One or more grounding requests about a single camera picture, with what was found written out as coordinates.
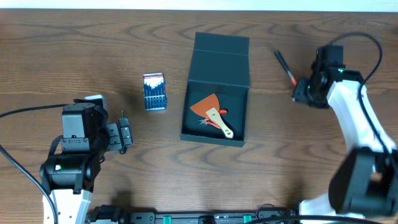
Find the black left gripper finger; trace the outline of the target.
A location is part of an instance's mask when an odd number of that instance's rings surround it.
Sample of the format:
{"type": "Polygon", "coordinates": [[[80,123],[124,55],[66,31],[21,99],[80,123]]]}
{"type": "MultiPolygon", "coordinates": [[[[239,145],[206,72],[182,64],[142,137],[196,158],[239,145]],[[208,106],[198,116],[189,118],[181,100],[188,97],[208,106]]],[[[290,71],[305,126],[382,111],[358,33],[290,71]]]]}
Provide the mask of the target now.
{"type": "Polygon", "coordinates": [[[110,123],[106,125],[106,131],[109,135],[108,151],[119,151],[122,149],[121,131],[119,124],[110,123]]]}
{"type": "Polygon", "coordinates": [[[122,144],[122,148],[119,150],[119,153],[125,154],[127,148],[129,146],[132,146],[133,144],[129,120],[127,118],[120,118],[119,126],[120,126],[119,130],[121,132],[121,144],[122,144]]]}

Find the small hammer red black handle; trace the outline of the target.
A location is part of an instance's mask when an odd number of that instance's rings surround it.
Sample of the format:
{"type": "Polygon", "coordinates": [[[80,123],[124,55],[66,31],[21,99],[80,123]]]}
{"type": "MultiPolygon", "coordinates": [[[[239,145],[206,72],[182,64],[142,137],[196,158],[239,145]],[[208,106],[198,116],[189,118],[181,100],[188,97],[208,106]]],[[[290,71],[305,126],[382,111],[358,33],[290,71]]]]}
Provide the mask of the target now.
{"type": "Polygon", "coordinates": [[[283,58],[281,52],[279,50],[276,50],[276,51],[274,51],[274,55],[277,58],[277,60],[279,61],[282,68],[285,70],[285,72],[289,76],[290,81],[292,82],[293,86],[297,86],[297,80],[295,79],[292,72],[290,71],[289,66],[287,65],[287,62],[283,58]]]}

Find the orange scraper wooden handle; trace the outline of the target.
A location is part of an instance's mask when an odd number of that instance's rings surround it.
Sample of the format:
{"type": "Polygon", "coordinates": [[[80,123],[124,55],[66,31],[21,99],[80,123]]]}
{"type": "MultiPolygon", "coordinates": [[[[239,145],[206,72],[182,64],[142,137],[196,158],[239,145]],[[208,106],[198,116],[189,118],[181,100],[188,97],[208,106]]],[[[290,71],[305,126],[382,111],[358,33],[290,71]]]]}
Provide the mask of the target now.
{"type": "Polygon", "coordinates": [[[232,139],[234,137],[233,131],[225,124],[221,117],[222,114],[220,114],[219,110],[222,109],[220,108],[220,102],[215,93],[195,103],[190,107],[190,109],[195,114],[201,116],[202,119],[210,118],[210,121],[220,127],[219,129],[227,139],[232,139]]]}

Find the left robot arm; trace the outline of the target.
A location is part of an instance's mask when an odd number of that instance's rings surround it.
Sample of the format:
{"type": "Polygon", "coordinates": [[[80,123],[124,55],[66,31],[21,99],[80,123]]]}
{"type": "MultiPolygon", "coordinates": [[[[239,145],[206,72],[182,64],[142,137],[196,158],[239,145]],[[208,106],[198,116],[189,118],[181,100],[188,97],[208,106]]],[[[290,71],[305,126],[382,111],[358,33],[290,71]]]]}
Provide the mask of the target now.
{"type": "Polygon", "coordinates": [[[129,120],[109,123],[104,96],[93,95],[65,105],[62,126],[40,167],[44,223],[84,223],[105,153],[133,143],[129,120]]]}

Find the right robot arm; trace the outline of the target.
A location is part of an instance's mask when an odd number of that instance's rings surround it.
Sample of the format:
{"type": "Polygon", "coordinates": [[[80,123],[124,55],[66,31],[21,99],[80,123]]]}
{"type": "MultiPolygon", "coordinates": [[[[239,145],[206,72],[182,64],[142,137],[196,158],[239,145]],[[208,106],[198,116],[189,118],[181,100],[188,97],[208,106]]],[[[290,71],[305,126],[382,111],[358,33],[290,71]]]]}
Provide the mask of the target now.
{"type": "Polygon", "coordinates": [[[318,109],[332,108],[348,150],[328,192],[300,202],[298,215],[275,221],[359,223],[365,216],[397,213],[397,146],[386,134],[367,97],[359,71],[343,64],[343,47],[319,47],[312,76],[302,78],[292,98],[318,109]]]}

